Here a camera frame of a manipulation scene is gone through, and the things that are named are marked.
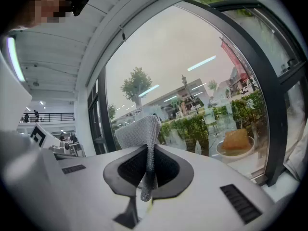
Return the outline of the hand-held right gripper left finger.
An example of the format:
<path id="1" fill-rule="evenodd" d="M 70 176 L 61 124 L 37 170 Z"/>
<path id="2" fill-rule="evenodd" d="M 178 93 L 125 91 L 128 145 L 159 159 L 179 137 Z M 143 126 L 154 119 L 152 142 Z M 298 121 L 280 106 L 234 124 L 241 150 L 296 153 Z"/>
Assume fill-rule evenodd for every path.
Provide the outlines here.
<path id="1" fill-rule="evenodd" d="M 140 222 L 137 204 L 144 186 L 147 146 L 91 157 L 58 160 L 66 180 L 94 208 L 99 220 L 116 230 L 133 230 Z"/>

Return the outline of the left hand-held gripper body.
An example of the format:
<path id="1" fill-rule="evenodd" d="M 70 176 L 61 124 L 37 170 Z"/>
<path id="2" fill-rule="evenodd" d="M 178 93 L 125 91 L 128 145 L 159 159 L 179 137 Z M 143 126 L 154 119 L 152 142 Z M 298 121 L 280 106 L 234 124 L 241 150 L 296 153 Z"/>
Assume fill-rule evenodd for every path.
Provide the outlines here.
<path id="1" fill-rule="evenodd" d="M 82 149 L 79 142 L 67 142 L 61 141 L 56 138 L 48 131 L 46 131 L 40 125 L 35 125 L 30 138 L 32 138 L 40 148 L 49 149 L 54 154 L 73 156 L 73 157 L 84 157 L 84 150 Z"/>

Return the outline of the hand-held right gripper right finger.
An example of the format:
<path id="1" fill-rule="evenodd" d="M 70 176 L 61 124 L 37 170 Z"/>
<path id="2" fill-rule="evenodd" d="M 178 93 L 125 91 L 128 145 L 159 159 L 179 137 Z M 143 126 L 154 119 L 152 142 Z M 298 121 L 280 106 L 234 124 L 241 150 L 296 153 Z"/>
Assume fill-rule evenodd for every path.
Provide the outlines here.
<path id="1" fill-rule="evenodd" d="M 163 146 L 187 160 L 194 169 L 189 187 L 178 197 L 155 200 L 137 225 L 139 231 L 237 231 L 243 221 L 221 190 L 235 185 L 264 213 L 274 201 L 250 179 L 229 165 L 203 155 Z"/>

